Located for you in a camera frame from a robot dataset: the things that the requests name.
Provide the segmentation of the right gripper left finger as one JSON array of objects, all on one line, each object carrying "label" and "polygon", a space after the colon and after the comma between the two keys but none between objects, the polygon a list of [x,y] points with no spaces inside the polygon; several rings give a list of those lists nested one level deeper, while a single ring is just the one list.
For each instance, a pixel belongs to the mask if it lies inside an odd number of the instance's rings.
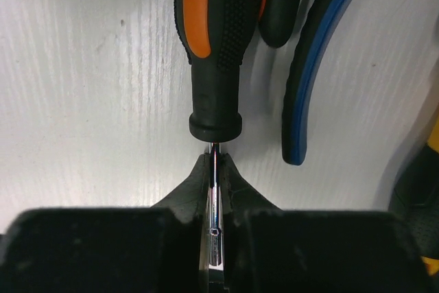
[{"label": "right gripper left finger", "polygon": [[209,161],[151,207],[22,212],[1,236],[2,292],[205,292]]}]

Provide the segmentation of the blue handled pliers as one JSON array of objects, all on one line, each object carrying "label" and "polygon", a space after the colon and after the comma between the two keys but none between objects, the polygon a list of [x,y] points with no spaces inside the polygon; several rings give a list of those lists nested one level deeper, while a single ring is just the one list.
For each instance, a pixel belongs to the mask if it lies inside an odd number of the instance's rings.
[{"label": "blue handled pliers", "polygon": [[299,166],[307,153],[311,93],[327,45],[352,0],[314,0],[294,51],[282,112],[283,160]]}]

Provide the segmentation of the orange black nut driver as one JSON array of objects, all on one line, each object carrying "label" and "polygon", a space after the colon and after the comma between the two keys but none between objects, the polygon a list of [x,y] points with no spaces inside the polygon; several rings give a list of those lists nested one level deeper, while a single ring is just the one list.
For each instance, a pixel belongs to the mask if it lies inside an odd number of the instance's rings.
[{"label": "orange black nut driver", "polygon": [[174,19],[191,66],[189,131],[209,143],[207,250],[223,264],[220,145],[242,130],[239,72],[252,39],[260,0],[174,0]]}]

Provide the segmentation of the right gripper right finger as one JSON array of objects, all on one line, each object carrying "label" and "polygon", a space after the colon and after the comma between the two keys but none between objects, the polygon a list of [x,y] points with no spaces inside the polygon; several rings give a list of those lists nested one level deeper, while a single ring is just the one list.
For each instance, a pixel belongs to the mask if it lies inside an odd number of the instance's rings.
[{"label": "right gripper right finger", "polygon": [[230,292],[431,292],[408,227],[382,211],[282,210],[220,161]]}]

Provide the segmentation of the yellow black screwdriver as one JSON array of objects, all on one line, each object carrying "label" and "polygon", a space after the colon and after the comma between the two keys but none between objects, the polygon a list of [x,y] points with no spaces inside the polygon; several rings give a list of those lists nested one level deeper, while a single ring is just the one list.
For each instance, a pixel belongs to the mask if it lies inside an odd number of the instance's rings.
[{"label": "yellow black screwdriver", "polygon": [[409,226],[432,277],[438,276],[438,151],[424,145],[397,180],[389,211]]}]

